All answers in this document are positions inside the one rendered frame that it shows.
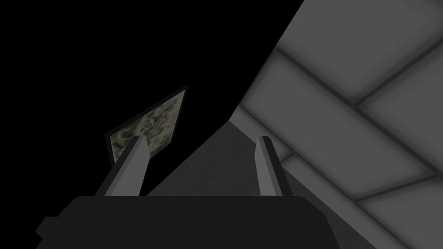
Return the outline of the dark framed mottled picture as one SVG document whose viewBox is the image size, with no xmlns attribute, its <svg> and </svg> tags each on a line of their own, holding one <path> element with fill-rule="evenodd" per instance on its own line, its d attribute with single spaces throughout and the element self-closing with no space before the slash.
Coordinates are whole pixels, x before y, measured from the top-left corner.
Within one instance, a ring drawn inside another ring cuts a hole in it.
<svg viewBox="0 0 443 249">
<path fill-rule="evenodd" d="M 104 136 L 109 161 L 113 167 L 134 136 L 145 136 L 151 157 L 172 141 L 188 92 L 184 85 L 161 101 L 113 128 Z"/>
</svg>

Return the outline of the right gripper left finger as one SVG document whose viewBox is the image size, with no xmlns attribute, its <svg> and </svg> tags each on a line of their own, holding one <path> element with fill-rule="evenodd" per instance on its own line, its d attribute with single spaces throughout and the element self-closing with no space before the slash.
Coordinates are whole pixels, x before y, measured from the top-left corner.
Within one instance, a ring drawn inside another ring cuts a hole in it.
<svg viewBox="0 0 443 249">
<path fill-rule="evenodd" d="M 95 195 L 140 195 L 150 158 L 146 137 L 134 136 Z"/>
</svg>

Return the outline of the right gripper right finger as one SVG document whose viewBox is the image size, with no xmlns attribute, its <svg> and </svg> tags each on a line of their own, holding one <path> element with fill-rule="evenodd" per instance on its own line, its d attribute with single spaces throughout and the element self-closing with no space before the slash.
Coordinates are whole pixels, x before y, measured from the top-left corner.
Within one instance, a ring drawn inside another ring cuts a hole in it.
<svg viewBox="0 0 443 249">
<path fill-rule="evenodd" d="M 293 195 L 274 145 L 269 137 L 257 137 L 254 158 L 261 196 Z"/>
</svg>

